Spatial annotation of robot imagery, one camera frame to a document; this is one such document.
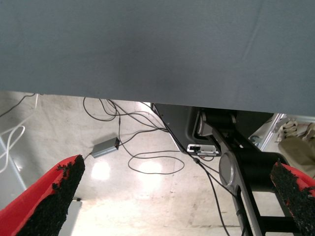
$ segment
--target floor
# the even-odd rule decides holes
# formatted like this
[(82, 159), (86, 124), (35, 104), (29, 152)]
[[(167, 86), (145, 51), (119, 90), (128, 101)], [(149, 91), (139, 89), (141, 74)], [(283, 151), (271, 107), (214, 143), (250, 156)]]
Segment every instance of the floor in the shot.
[[(23, 95), (0, 92), (0, 111), (16, 104)], [(30, 114), (34, 99), (26, 98), (2, 117), (0, 130), (14, 126)], [(111, 122), (94, 120), (84, 112), (82, 101), (82, 97), (39, 96), (38, 107), (26, 123), (24, 136), (10, 152), (27, 186), (58, 161), (76, 154), (85, 156), (95, 144), (117, 137), (118, 119)], [(139, 102), (117, 102), (130, 112), (144, 111), (150, 120), (159, 122), (150, 109)], [(97, 99), (87, 99), (86, 105), (94, 116), (107, 117)], [(127, 116), (122, 118), (122, 140), (145, 129)], [(161, 131), (138, 135), (126, 147), (132, 153), (176, 150), (169, 134)], [(83, 205), (72, 235), (225, 235), (204, 172), (184, 154), (169, 155), (180, 158), (186, 166), (176, 174), (164, 176), (145, 175), (129, 169), (127, 162), (130, 156), (123, 148), (97, 159), (89, 156), (75, 194), (82, 199)], [(218, 163), (219, 158), (216, 158), (211, 166), (217, 169)], [(134, 161), (132, 166), (143, 171), (171, 172), (180, 168), (181, 163), (160, 158)], [(215, 188), (230, 235), (241, 235), (232, 198), (216, 183)], [(273, 195), (255, 193), (255, 196), (261, 214), (282, 215)]]

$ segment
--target wire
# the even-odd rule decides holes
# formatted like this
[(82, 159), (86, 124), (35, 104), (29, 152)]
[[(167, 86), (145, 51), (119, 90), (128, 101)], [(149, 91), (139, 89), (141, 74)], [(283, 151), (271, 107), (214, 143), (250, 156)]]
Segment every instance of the wire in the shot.
[(217, 171), (217, 170), (215, 170), (215, 169), (211, 168), (210, 166), (207, 166), (205, 163), (203, 163), (203, 162), (200, 162), (200, 163), (201, 163), (203, 166), (205, 166), (205, 167), (209, 168), (210, 170), (212, 170), (212, 171), (216, 172), (217, 174), (220, 174), (220, 173), (219, 173), (219, 171)]
[[(137, 171), (137, 172), (139, 172), (139, 173), (143, 173), (143, 174), (147, 174), (147, 175), (154, 175), (154, 174), (158, 174), (158, 175), (171, 175), (171, 174), (174, 174), (174, 173), (177, 173), (177, 172), (179, 172), (179, 171), (181, 171), (184, 167), (185, 167), (185, 163), (181, 160), (181, 159), (179, 159), (179, 158), (177, 158), (177, 157), (174, 157), (174, 156), (165, 156), (165, 155), (163, 155), (163, 156), (153, 156), (153, 157), (139, 157), (138, 155), (141, 155), (141, 154), (151, 154), (151, 153), (161, 153), (161, 152), (179, 152), (179, 151), (175, 151), (175, 150), (165, 150), (165, 151), (152, 151), (152, 152), (143, 152), (143, 153), (138, 153), (138, 154), (136, 154), (136, 155), (133, 155), (132, 157), (131, 157), (131, 159), (128, 161), (128, 167), (130, 168), (130, 169), (132, 169), (132, 170), (134, 170), (134, 171)], [(173, 171), (173, 172), (170, 172), (170, 173), (149, 173), (149, 172), (142, 172), (142, 171), (139, 171), (139, 170), (137, 170), (137, 169), (135, 169), (135, 168), (133, 168), (133, 167), (131, 167), (130, 166), (130, 162), (132, 161), (132, 159), (134, 159), (134, 158), (137, 158), (137, 159), (155, 159), (155, 158), (172, 158), (172, 159), (175, 159), (175, 160), (178, 160), (178, 161), (180, 161), (182, 164), (183, 164), (183, 166), (180, 168), (180, 169), (178, 169), (178, 170), (176, 170), (176, 171)]]
[[(23, 135), (23, 133), (24, 133), (24, 131), (25, 131), (25, 127), (22, 126), (22, 124), (24, 124), (29, 118), (31, 118), (31, 117), (34, 115), (35, 110), (36, 110), (36, 108), (37, 108), (37, 102), (38, 102), (38, 94), (36, 95), (35, 106), (34, 106), (34, 109), (33, 109), (32, 113), (31, 113), (28, 117), (26, 117), (24, 120), (22, 120), (19, 124), (17, 124), (15, 127), (11, 128), (11, 129), (8, 129), (8, 130), (6, 130), (6, 131), (4, 131), (4, 132), (2, 132), (2, 133), (0, 134), (0, 136), (1, 136), (1, 135), (3, 135), (3, 134), (6, 134), (6, 133), (10, 132), (9, 137), (8, 137), (8, 141), (7, 141), (7, 145), (6, 145), (5, 155), (2, 154), (1, 157), (0, 157), (0, 159), (1, 159), (3, 156), (5, 156), (5, 165), (4, 165), (4, 167), (0, 170), (0, 173), (2, 173), (3, 171), (6, 170), (6, 168), (7, 168), (7, 166), (8, 166), (8, 161), (9, 161), (9, 151), (10, 151), (10, 149), (13, 147), (13, 145), (16, 144), (16, 142), (22, 137), (22, 135)], [(15, 139), (15, 141), (11, 144), (11, 139), (12, 139), (13, 134), (14, 134), (15, 131), (16, 131), (18, 128), (20, 128), (20, 127), (22, 127), (22, 132), (21, 132), (20, 135)]]
[(150, 130), (141, 130), (141, 131), (138, 131), (136, 132), (131, 138), (129, 138), (128, 140), (122, 142), (121, 144), (119, 144), (119, 146), (122, 146), (123, 144), (126, 144), (128, 143), (129, 141), (131, 141), (135, 136), (137, 136), (138, 134), (141, 134), (141, 133), (149, 133), (149, 132), (154, 132), (154, 131), (157, 131), (159, 129), (150, 129)]
[(33, 93), (32, 95), (25, 95), (24, 97), (22, 97), (22, 99), (17, 103), (15, 104), (13, 107), (11, 107), (9, 110), (7, 110), (6, 112), (2, 113), (0, 115), (0, 118), (3, 117), (5, 114), (8, 114), (10, 111), (12, 111), (14, 108), (16, 108), (23, 100), (24, 98), (26, 97), (33, 97), (35, 95), (35, 93)]
[[(206, 173), (208, 172), (202, 165), (199, 164), (199, 166), (200, 166)], [(218, 212), (219, 212), (219, 217), (220, 217), (222, 226), (223, 226), (223, 228), (224, 228), (224, 231), (226, 232), (226, 235), (230, 236), (230, 234), (228, 233), (227, 228), (226, 228), (226, 226), (225, 226), (225, 223), (224, 223), (224, 221), (223, 221), (223, 217), (222, 217), (222, 213), (221, 213), (221, 209), (220, 209), (219, 200), (218, 200), (217, 193), (216, 193), (215, 187), (214, 187), (214, 185), (213, 185), (212, 179), (211, 179), (211, 177), (210, 177), (209, 174), (207, 174), (207, 177), (208, 177), (208, 179), (209, 179), (209, 181), (210, 181), (210, 183), (211, 183), (211, 187), (212, 187), (212, 190), (213, 190), (213, 194), (214, 194), (215, 199), (216, 199), (216, 204), (217, 204), (217, 208), (218, 208)]]
[[(121, 140), (121, 136), (120, 136), (120, 129), (121, 129), (121, 118), (119, 117), (119, 122), (118, 122), (118, 138)], [(175, 150), (164, 150), (164, 151), (152, 151), (152, 152), (142, 152), (142, 153), (138, 153), (138, 154), (131, 154), (130, 151), (128, 151), (128, 149), (125, 147), (125, 143), (122, 143), (122, 146), (123, 148), (125, 149), (125, 151), (131, 156), (131, 159), (128, 161), (128, 167), (130, 169), (132, 169), (133, 171), (136, 171), (136, 172), (139, 172), (139, 173), (142, 173), (142, 174), (147, 174), (147, 175), (172, 175), (174, 173), (177, 173), (179, 171), (181, 171), (184, 167), (185, 167), (185, 163), (180, 160), (179, 158), (177, 157), (174, 157), (174, 156), (166, 156), (166, 155), (162, 155), (162, 156), (152, 156), (152, 157), (139, 157), (139, 155), (142, 155), (142, 154), (152, 154), (152, 153), (161, 153), (161, 152), (179, 152), (179, 151), (175, 151)], [(169, 172), (169, 173), (157, 173), (157, 172), (143, 172), (143, 171), (140, 171), (140, 170), (137, 170), (133, 167), (130, 166), (130, 162), (132, 161), (132, 159), (134, 158), (137, 158), (137, 159), (156, 159), (156, 158), (172, 158), (172, 159), (175, 159), (175, 160), (178, 160), (180, 161), (183, 166), (176, 170), (176, 171), (173, 171), (173, 172)]]
[[(142, 153), (138, 153), (138, 154), (131, 154), (130, 151), (125, 147), (125, 144), (130, 142), (135, 136), (137, 136), (138, 134), (141, 134), (141, 133), (148, 133), (148, 132), (154, 132), (154, 131), (157, 131), (157, 130), (160, 130), (160, 131), (163, 131), (163, 132), (168, 132), (168, 130), (165, 128), (165, 127), (158, 127), (156, 124), (154, 124), (150, 119), (148, 119), (146, 116), (144, 116), (143, 114), (139, 114), (139, 112), (142, 112), (142, 111), (138, 111), (138, 112), (127, 112), (125, 111), (120, 105), (118, 105), (116, 102), (108, 99), (107, 100), (107, 103), (115, 110), (114, 113), (109, 113), (106, 109), (105, 109), (105, 106), (102, 102), (101, 99), (99, 99), (100, 103), (102, 104), (102, 107), (103, 107), (103, 110), (105, 111), (105, 113), (109, 116), (111, 116), (111, 118), (109, 119), (100, 119), (100, 118), (96, 118), (94, 117), (92, 114), (90, 114), (87, 109), (86, 109), (86, 105), (85, 105), (85, 100), (86, 100), (86, 97), (83, 99), (83, 107), (84, 107), (84, 110), (86, 111), (86, 113), (92, 117), (93, 119), (96, 119), (98, 121), (112, 121), (115, 117), (119, 117), (119, 128), (118, 128), (118, 138), (120, 140), (121, 139), (121, 134), (120, 134), (120, 130), (121, 130), (121, 116), (129, 116), (131, 117), (132, 119), (134, 119), (135, 121), (139, 122), (140, 124), (143, 124), (145, 126), (148, 126), (148, 127), (151, 127), (153, 129), (151, 130), (140, 130), (140, 131), (137, 131), (135, 134), (133, 134), (133, 136), (131, 136), (129, 139), (127, 139), (126, 141), (121, 141), (121, 144), (119, 146), (123, 146), (124, 149), (126, 150), (126, 152), (131, 156), (131, 159), (128, 161), (128, 167), (136, 172), (139, 172), (139, 173), (143, 173), (143, 174), (148, 174), (148, 175), (171, 175), (171, 174), (174, 174), (176, 172), (179, 172), (181, 171), (184, 167), (185, 167), (185, 163), (180, 160), (179, 158), (177, 157), (174, 157), (174, 156), (168, 156), (168, 155), (159, 155), (159, 156), (151, 156), (151, 157), (144, 157), (144, 156), (139, 156), (139, 155), (145, 155), (145, 154), (153, 154), (153, 153), (163, 153), (163, 152), (179, 152), (177, 150), (163, 150), (163, 151), (153, 151), (153, 152), (142, 152)], [(134, 115), (136, 116), (141, 116), (143, 118), (145, 118), (147, 121), (150, 122), (150, 124), (147, 124), (147, 123), (144, 123), (142, 121), (140, 121), (139, 119), (137, 119), (136, 117), (134, 117)], [(176, 171), (173, 171), (173, 172), (170, 172), (170, 173), (149, 173), (149, 172), (142, 172), (140, 170), (137, 170), (133, 167), (131, 167), (130, 163), (131, 161), (136, 158), (136, 159), (156, 159), (156, 158), (171, 158), (171, 159), (175, 159), (175, 160), (178, 160), (182, 163), (182, 167)]]
[(96, 120), (98, 120), (98, 121), (112, 121), (113, 119), (115, 119), (116, 114), (113, 114), (113, 115), (112, 115), (112, 114), (108, 114), (107, 111), (106, 111), (106, 109), (105, 109), (105, 107), (104, 107), (104, 104), (103, 104), (102, 100), (100, 100), (100, 99), (99, 99), (99, 101), (101, 102), (105, 113), (108, 114), (108, 115), (110, 115), (110, 116), (112, 116), (112, 117), (111, 117), (110, 119), (100, 119), (100, 118), (96, 118), (96, 117), (92, 116), (92, 115), (88, 112), (88, 110), (86, 109), (86, 107), (85, 107), (85, 99), (86, 99), (86, 97), (83, 98), (83, 108), (84, 108), (85, 112), (86, 112), (90, 117), (92, 117), (93, 119), (96, 119)]
[[(125, 113), (125, 114), (122, 114), (121, 116), (123, 116), (123, 115), (130, 116), (131, 118), (133, 118), (134, 120), (136, 120), (137, 122), (139, 122), (139, 123), (141, 123), (141, 124), (143, 124), (143, 125), (145, 125), (145, 126), (148, 126), (148, 127), (151, 127), (151, 128), (161, 129), (161, 130), (163, 130), (164, 132), (168, 132), (166, 128), (164, 128), (164, 127), (158, 127), (156, 124), (154, 124), (149, 118), (147, 118), (147, 117), (144, 116), (143, 114), (139, 114), (139, 113), (135, 113), (135, 112), (134, 112), (134, 113), (128, 113), (128, 112), (126, 112), (121, 106), (119, 106), (117, 103), (113, 102), (113, 101), (110, 100), (110, 99), (109, 99), (108, 101), (112, 102), (112, 107), (113, 107), (114, 109), (116, 109), (116, 111), (118, 110), (118, 109), (116, 108), (116, 106), (117, 106), (120, 110), (122, 110), (122, 112)], [(145, 118), (146, 120), (148, 120), (153, 126), (152, 126), (152, 125), (149, 125), (149, 124), (146, 124), (146, 123), (143, 123), (142, 121), (138, 120), (137, 118), (133, 117), (132, 115), (142, 116), (143, 118)]]

